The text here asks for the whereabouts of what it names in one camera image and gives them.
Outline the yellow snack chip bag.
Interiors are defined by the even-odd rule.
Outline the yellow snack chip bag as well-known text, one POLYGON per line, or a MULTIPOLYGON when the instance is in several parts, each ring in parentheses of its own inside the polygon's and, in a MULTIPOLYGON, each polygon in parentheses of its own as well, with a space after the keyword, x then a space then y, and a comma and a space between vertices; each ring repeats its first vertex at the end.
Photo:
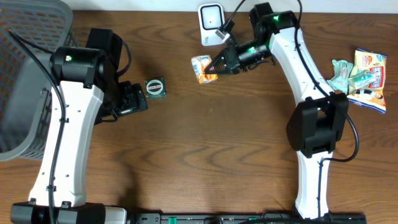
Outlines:
POLYGON ((386 82, 387 55, 378 54, 364 49, 356 49, 354 53, 354 67, 349 76, 353 77, 362 71, 369 70, 376 74, 376 81, 360 89, 349 86, 348 100, 364 108, 386 113, 386 100, 383 94, 386 82))

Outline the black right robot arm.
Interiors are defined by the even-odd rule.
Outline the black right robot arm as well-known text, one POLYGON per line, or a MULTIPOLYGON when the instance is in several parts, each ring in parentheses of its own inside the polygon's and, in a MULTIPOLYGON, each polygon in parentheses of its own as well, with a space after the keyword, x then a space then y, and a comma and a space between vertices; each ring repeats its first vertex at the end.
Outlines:
POLYGON ((217 35, 227 47, 208 64, 207 74, 234 75, 256 68, 265 59, 278 62, 292 90, 295 109, 286 133, 298 158, 298 194, 295 209, 303 219, 324 219, 328 167, 341 139, 348 111, 348 99, 327 84, 305 45, 300 18, 292 11, 275 12, 268 2, 249 12, 254 32, 252 41, 239 45, 228 19, 217 35))

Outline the dark green round-label box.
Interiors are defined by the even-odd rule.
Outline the dark green round-label box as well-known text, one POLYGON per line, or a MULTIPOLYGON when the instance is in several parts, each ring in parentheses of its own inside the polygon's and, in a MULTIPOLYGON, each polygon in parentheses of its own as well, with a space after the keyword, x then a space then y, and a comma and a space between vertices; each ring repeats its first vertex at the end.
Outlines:
POLYGON ((148 100, 165 98, 167 96, 164 78, 155 78, 145 81, 146 97, 148 100))

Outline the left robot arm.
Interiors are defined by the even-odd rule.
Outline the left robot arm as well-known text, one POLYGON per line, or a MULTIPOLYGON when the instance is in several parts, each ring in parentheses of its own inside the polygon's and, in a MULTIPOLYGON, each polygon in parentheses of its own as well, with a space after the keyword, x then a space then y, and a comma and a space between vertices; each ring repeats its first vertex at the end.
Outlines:
POLYGON ((110 29, 90 30, 85 47, 59 47, 43 68, 51 84, 52 112, 44 157, 26 202, 11 208, 13 223, 134 222, 118 206, 86 200, 86 167, 93 128, 148 108, 138 83, 121 82, 127 49, 110 29))

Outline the orange tissue pack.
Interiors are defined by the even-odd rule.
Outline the orange tissue pack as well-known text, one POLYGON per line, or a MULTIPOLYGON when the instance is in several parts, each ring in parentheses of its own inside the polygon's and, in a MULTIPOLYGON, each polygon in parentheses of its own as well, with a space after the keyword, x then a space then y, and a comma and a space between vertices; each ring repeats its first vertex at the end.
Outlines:
POLYGON ((191 58, 195 76, 200 84, 206 84, 218 79, 217 74, 205 73, 205 68, 212 62, 209 55, 201 55, 191 58))

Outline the mint green wipes pack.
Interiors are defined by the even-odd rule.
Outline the mint green wipes pack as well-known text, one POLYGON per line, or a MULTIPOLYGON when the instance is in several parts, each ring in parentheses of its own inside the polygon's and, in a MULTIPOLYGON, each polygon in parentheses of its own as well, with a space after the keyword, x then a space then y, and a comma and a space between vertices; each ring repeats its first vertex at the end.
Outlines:
POLYGON ((354 64, 345 60, 332 60, 334 77, 327 80, 327 83, 335 91, 349 94, 348 78, 353 70, 354 64))

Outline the teal tissue pack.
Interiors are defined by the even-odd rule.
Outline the teal tissue pack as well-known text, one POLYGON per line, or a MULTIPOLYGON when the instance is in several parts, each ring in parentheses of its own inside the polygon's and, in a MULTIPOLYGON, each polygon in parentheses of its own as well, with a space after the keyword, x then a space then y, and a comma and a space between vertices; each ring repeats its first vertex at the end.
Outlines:
POLYGON ((359 74, 348 78, 348 85, 354 89, 360 89, 376 81, 376 74, 365 70, 359 74))

